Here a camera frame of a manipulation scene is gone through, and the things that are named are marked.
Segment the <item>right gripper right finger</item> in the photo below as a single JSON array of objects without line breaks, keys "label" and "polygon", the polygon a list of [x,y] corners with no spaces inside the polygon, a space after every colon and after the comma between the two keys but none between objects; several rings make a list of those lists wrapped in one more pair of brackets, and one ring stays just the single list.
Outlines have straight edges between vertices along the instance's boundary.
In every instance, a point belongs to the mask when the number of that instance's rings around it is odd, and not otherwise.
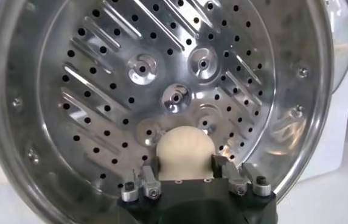
[{"label": "right gripper right finger", "polygon": [[248,189],[259,197],[271,195],[271,185],[253,164],[242,163],[239,168],[224,156],[212,155],[214,178],[228,180],[228,189],[235,195],[244,196]]}]

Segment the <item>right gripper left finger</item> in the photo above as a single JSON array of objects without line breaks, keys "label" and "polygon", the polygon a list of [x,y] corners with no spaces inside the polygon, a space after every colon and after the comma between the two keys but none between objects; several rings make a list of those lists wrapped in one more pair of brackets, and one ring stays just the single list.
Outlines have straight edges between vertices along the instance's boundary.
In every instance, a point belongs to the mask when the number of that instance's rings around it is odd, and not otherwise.
[{"label": "right gripper left finger", "polygon": [[123,202],[135,202],[140,197],[156,200],[160,197],[161,182],[159,181],[159,158],[156,156],[145,161],[138,175],[135,170],[127,171],[124,175],[124,183],[121,188],[121,200]]}]

